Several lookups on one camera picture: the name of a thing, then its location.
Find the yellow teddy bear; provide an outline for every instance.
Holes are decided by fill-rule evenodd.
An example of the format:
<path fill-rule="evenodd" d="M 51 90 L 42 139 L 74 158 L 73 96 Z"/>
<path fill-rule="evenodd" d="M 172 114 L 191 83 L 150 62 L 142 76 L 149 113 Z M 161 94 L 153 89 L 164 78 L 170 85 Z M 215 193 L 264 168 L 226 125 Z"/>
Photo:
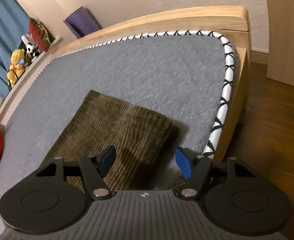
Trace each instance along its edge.
<path fill-rule="evenodd" d="M 25 60 L 24 60 L 24 49 L 16 49 L 12 53 L 11 65 L 9 66 L 9 71 L 7 72 L 8 86 L 10 90 L 17 82 L 18 78 L 25 71 Z"/>

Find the gray mattress cover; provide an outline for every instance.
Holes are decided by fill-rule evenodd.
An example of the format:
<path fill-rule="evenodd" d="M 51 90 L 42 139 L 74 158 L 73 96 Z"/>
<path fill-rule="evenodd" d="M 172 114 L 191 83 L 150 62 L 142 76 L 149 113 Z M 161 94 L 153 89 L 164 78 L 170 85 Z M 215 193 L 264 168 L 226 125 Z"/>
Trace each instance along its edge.
<path fill-rule="evenodd" d="M 169 188 L 181 173 L 178 145 L 201 154 L 220 104 L 225 77 L 215 37 L 163 36 L 85 49 L 51 61 L 6 127 L 0 197 L 39 164 L 90 89 L 158 111 L 179 128 L 159 160 L 154 188 Z M 4 230 L 0 218 L 0 234 Z"/>

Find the panda plush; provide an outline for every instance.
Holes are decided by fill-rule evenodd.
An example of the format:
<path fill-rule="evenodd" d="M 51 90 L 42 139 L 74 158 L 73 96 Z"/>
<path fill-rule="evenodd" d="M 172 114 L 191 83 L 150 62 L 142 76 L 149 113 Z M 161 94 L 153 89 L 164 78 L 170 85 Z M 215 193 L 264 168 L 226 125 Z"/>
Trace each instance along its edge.
<path fill-rule="evenodd" d="M 34 62 L 37 59 L 37 57 L 40 55 L 38 46 L 31 43 L 26 44 L 26 53 L 33 57 L 32 62 Z"/>

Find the mattress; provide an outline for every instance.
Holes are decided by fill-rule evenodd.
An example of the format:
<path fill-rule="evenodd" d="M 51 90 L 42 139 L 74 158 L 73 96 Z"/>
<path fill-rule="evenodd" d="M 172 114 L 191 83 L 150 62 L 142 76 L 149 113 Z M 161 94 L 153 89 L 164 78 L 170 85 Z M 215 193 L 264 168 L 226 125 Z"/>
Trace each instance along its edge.
<path fill-rule="evenodd" d="M 89 90 L 171 118 L 179 134 L 151 179 L 166 189 L 181 175 L 174 149 L 214 156 L 226 118 L 236 63 L 230 42 L 209 31 L 145 33 L 56 57 L 6 123 L 0 197 L 39 167 Z M 4 230 L 0 218 L 0 234 Z"/>

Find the door panel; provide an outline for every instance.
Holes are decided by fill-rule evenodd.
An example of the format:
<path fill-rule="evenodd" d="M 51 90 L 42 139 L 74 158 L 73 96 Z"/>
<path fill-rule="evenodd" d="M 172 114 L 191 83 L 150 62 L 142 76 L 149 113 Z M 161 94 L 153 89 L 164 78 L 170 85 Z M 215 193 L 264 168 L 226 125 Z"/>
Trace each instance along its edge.
<path fill-rule="evenodd" d="M 267 0 L 269 56 L 267 77 L 294 86 L 294 0 Z"/>

